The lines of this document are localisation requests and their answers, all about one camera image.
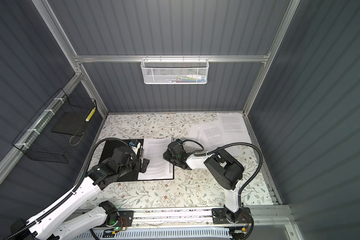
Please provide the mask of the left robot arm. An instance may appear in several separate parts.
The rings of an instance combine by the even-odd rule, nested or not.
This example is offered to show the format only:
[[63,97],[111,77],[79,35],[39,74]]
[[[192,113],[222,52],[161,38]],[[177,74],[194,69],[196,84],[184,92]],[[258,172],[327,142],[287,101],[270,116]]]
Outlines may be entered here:
[[19,219],[11,225],[9,240],[71,240],[76,236],[105,225],[121,229],[127,222],[118,209],[104,201],[91,211],[72,220],[67,218],[84,202],[111,183],[130,172],[145,173],[150,161],[136,156],[134,149],[119,147],[111,158],[94,166],[79,182],[53,204],[28,220]]

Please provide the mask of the black clip folder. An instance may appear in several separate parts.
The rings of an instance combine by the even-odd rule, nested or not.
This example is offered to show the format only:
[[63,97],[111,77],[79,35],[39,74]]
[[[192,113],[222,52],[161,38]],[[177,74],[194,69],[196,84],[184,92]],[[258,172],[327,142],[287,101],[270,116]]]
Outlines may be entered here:
[[173,180],[173,165],[147,154],[146,151],[154,150],[144,146],[148,142],[148,139],[107,139],[99,163],[116,171],[113,182]]

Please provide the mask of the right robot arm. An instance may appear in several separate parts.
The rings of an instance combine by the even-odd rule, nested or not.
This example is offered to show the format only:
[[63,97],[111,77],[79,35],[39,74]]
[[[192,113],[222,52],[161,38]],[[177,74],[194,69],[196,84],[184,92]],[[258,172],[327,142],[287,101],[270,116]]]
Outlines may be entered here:
[[163,153],[164,160],[176,167],[183,170],[206,169],[212,174],[225,189],[224,210],[229,223],[237,223],[241,215],[239,192],[245,168],[226,148],[241,144],[231,143],[205,153],[204,146],[194,140],[176,139]]

